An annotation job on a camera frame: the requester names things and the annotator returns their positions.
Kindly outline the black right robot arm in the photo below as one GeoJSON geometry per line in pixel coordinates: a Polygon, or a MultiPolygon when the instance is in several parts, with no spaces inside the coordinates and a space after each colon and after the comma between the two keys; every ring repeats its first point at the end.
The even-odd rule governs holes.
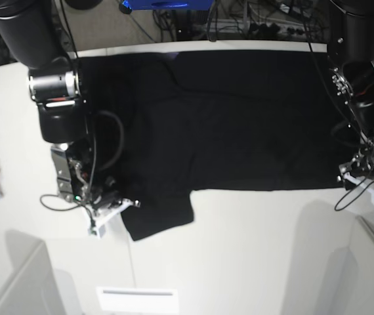
{"type": "Polygon", "coordinates": [[[123,111],[89,104],[81,65],[64,50],[52,12],[52,1],[0,1],[0,36],[28,67],[41,135],[52,145],[58,195],[94,211],[139,207],[138,200],[123,198],[111,177],[125,144],[123,111]]]}

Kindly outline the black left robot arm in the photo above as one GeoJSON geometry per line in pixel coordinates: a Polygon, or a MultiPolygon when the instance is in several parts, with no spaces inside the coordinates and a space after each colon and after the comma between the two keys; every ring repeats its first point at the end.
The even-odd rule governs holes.
{"type": "Polygon", "coordinates": [[[374,181],[374,1],[330,1],[328,11],[332,82],[361,137],[341,173],[374,181]]]}

